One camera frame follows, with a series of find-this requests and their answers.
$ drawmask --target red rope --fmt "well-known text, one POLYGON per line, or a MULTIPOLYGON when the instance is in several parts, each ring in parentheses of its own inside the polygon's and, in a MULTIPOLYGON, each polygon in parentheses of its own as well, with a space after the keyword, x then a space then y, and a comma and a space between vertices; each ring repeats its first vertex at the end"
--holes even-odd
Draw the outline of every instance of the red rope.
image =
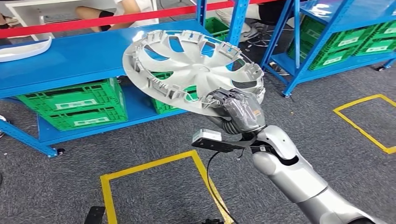
MULTIPOLYGON (((275 0, 250 0, 249 4, 259 4, 264 2, 270 2, 275 0)), ((233 1, 223 1, 210 3, 206 5, 206 10, 216 10, 221 8, 228 8, 233 6, 233 1)), ((36 25, 29 27, 18 27, 13 29, 4 29, 0 30, 0 38, 7 38, 11 36, 21 36, 21 35, 31 35, 31 34, 42 34, 42 33, 52 33, 52 32, 60 32, 60 31, 68 31, 74 29, 83 29, 89 27, 98 27, 104 26, 107 24, 117 24, 117 23, 126 23, 130 21, 139 21, 139 20, 147 20, 153 18, 163 18, 175 15, 184 15, 195 13, 196 6, 186 6, 186 7, 177 7, 177 8, 169 8, 163 9, 153 12, 144 12, 144 13, 136 13, 129 15, 118 15, 111 16, 105 18, 97 18, 91 20, 80 20, 80 21, 69 21, 69 22, 61 22, 61 23, 52 23, 46 25, 36 25)))

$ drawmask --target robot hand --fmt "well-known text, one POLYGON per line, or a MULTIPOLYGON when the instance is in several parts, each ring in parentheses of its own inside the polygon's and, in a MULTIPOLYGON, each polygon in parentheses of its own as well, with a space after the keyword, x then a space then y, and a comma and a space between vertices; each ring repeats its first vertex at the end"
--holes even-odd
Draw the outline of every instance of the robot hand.
POLYGON ((237 89, 210 94, 231 120, 209 117, 229 134, 242 133, 239 142, 222 141, 221 134, 206 129, 194 135, 193 146, 220 152, 250 148, 255 167, 293 202, 313 224, 385 224, 353 206, 314 171, 281 128, 265 124, 255 97, 237 89))

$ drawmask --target green crate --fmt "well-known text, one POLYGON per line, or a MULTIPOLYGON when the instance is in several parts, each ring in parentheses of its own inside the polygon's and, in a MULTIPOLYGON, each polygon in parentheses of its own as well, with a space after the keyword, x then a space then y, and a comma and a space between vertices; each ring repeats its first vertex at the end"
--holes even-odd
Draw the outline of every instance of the green crate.
POLYGON ((396 49, 396 37, 373 39, 364 43, 355 51, 354 56, 373 55, 392 52, 396 49))
POLYGON ((122 96, 118 105, 78 112, 42 115, 42 117, 58 130, 68 131, 126 121, 127 112, 122 96))
POLYGON ((309 70, 314 71, 327 66, 331 66, 347 60, 355 52, 355 47, 340 49, 335 52, 324 54, 319 52, 315 60, 309 66, 309 70))
MULTIPOLYGON (((170 72, 152 72, 152 74, 156 78, 164 80, 164 79, 169 78, 173 74, 173 72, 172 71, 170 71, 170 72)), ((185 88, 184 91, 188 92, 193 99, 198 98, 196 86, 189 86, 189 87, 185 88)), ((163 113, 180 110, 180 108, 168 105, 168 104, 163 103, 163 102, 161 102, 157 99, 154 99, 154 98, 152 98, 151 101, 152 101, 153 106, 158 114, 163 114, 163 113)))
MULTIPOLYGON (((305 60, 305 58, 307 57, 311 48, 312 48, 312 45, 310 43, 301 41, 300 63, 302 63, 305 60)), ((318 55, 315 56, 315 59, 310 64, 308 69, 311 71, 314 71, 314 70, 318 70, 318 69, 321 69, 321 68, 324 68, 324 67, 327 67, 330 65, 334 65, 336 63, 343 62, 354 53, 355 49, 356 49, 356 47, 350 47, 347 49, 340 49, 340 50, 334 51, 334 52, 320 51, 318 53, 318 55)), ((292 44, 290 45, 290 47, 287 51, 287 54, 289 57, 294 59, 295 52, 296 52, 296 48, 294 47, 294 42, 292 42, 292 44)))
POLYGON ((396 37, 396 21, 381 23, 371 36, 372 39, 387 37, 396 37))
POLYGON ((207 18, 205 20, 205 29, 219 41, 224 41, 230 30, 230 28, 217 17, 207 18))
POLYGON ((119 104, 120 91, 117 79, 108 78, 16 97, 38 114, 50 115, 119 104))
MULTIPOLYGON (((333 34, 324 44, 322 51, 332 52, 361 45, 376 29, 376 25, 351 29, 333 34)), ((301 41, 314 45, 325 29, 325 25, 306 16, 301 24, 301 41)))

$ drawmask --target yellow floor tape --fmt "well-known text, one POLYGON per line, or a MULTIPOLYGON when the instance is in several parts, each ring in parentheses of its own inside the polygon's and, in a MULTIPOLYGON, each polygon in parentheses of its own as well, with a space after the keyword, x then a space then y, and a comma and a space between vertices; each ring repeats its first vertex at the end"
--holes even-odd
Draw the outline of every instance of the yellow floor tape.
POLYGON ((382 94, 376 94, 373 96, 369 96, 369 97, 365 97, 365 98, 361 98, 355 101, 352 101, 350 103, 344 104, 342 106, 339 106, 337 108, 335 108, 333 111, 338 114, 342 119, 344 119, 346 122, 348 122, 350 125, 352 125, 354 128, 358 129, 360 133, 362 133, 364 136, 366 136, 370 141, 372 141, 374 144, 376 144, 382 151, 388 153, 388 154, 392 154, 396 152, 396 146, 392 146, 392 147, 385 147, 382 143, 380 143, 379 141, 377 141, 375 138, 373 138, 371 135, 369 135, 367 132, 365 132, 362 128, 360 128, 359 126, 357 126, 353 121, 351 121, 349 118, 347 118, 344 114, 342 114, 340 111, 344 110, 348 107, 351 107, 353 105, 368 101, 368 100, 372 100, 375 98, 381 98, 385 101, 387 101, 388 103, 390 103, 392 106, 396 107, 396 102, 389 99, 388 97, 382 95, 382 94))
MULTIPOLYGON (((206 176, 206 168, 204 166, 204 164, 202 163, 198 153, 196 150, 191 150, 188 152, 184 152, 184 153, 180 153, 180 154, 176 154, 173 156, 169 156, 163 159, 159 159, 156 161, 152 161, 152 162, 148 162, 145 164, 141 164, 139 166, 136 167, 131 167, 131 168, 127 168, 118 172, 114 172, 111 174, 104 174, 102 176, 100 176, 100 181, 102 183, 102 191, 103 191, 103 198, 105 200, 105 207, 106 207, 106 214, 107 214, 107 219, 109 224, 117 224, 117 216, 115 214, 115 209, 114 209, 114 203, 113 203, 113 197, 112 197, 112 193, 111 193, 111 188, 110 188, 110 180, 115 179, 115 178, 119 178, 125 175, 129 175, 129 174, 133 174, 145 169, 149 169, 152 167, 156 167, 156 166, 160 166, 163 165, 165 163, 169 163, 169 162, 173 162, 176 160, 180 160, 180 159, 184 159, 187 157, 192 157, 192 159, 194 160, 195 165, 197 166, 197 169, 199 171, 199 173, 201 174, 202 180, 204 181, 206 187, 208 188, 209 193, 211 194, 212 198, 214 199, 218 209, 220 210, 220 213, 222 214, 223 218, 224 218, 224 222, 226 224, 231 224, 232 220, 230 218, 230 216, 222 209, 222 207, 220 206, 220 204, 215 200, 214 195, 211 193, 210 189, 209 189, 209 183, 207 181, 207 176, 206 176)), ((209 178, 209 181, 211 183, 211 186, 213 188, 213 192, 216 195, 216 197, 220 200, 221 204, 226 208, 226 205, 224 204, 223 200, 221 199, 221 196, 219 194, 219 192, 217 191, 216 187, 214 186, 212 180, 209 178)))

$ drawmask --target blue metal shelf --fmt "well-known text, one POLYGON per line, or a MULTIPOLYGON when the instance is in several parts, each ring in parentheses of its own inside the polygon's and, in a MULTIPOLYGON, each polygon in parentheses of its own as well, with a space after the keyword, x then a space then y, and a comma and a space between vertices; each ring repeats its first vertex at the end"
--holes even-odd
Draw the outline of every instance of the blue metal shelf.
MULTIPOLYGON (((299 76, 298 83, 311 81, 317 78, 326 77, 343 71, 348 71, 363 66, 390 60, 396 57, 396 53, 384 53, 366 56, 351 56, 344 62, 333 66, 325 67, 319 70, 307 70, 299 76)), ((286 53, 273 55, 271 60, 280 65, 285 71, 295 76, 294 59, 290 58, 286 53)))
POLYGON ((39 141, 44 145, 52 145, 59 142, 78 139, 89 135, 103 133, 114 129, 128 127, 139 123, 161 119, 186 112, 185 110, 180 110, 165 114, 157 114, 151 104, 149 96, 144 94, 133 85, 122 88, 125 95, 128 121, 118 124, 102 125, 61 132, 54 128, 42 117, 37 116, 39 141))
MULTIPOLYGON (((234 1, 240 7, 234 8, 232 24, 241 24, 245 20, 248 0, 234 1)), ((204 28, 206 0, 199 0, 197 7, 194 20, 57 38, 43 54, 0 63, 0 99, 18 103, 13 96, 124 75, 122 55, 139 31, 188 29, 210 35, 204 28)), ((240 30, 241 27, 235 26, 228 34, 227 38, 231 44, 238 44, 240 30)), ((203 50, 203 54, 211 52, 210 47, 203 50)), ((57 150, 52 148, 51 144, 185 112, 180 110, 157 114, 149 97, 134 86, 124 88, 124 94, 129 119, 126 122, 60 132, 38 117, 39 139, 2 120, 0 129, 48 157, 53 157, 57 156, 57 150)))
MULTIPOLYGON (((300 3, 300 12, 327 25, 343 0, 311 0, 300 3)), ((355 0, 332 29, 339 32, 396 20, 393 0, 355 0)))
POLYGON ((329 67, 310 71, 308 68, 314 61, 325 43, 333 33, 374 25, 382 22, 396 20, 395 0, 311 0, 300 2, 300 0, 286 0, 282 15, 275 27, 269 46, 264 54, 261 67, 266 68, 275 77, 282 81, 286 87, 283 94, 288 97, 297 84, 326 77, 343 71, 356 69, 362 66, 388 60, 383 68, 389 68, 396 60, 396 53, 384 53, 367 56, 352 56, 346 61, 329 67), (291 59, 286 53, 272 55, 281 31, 287 19, 294 11, 294 46, 295 59, 291 59), (323 32, 318 37, 305 60, 300 63, 300 12, 325 24, 323 32), (290 76, 287 79, 279 75, 269 66, 275 62, 290 76))

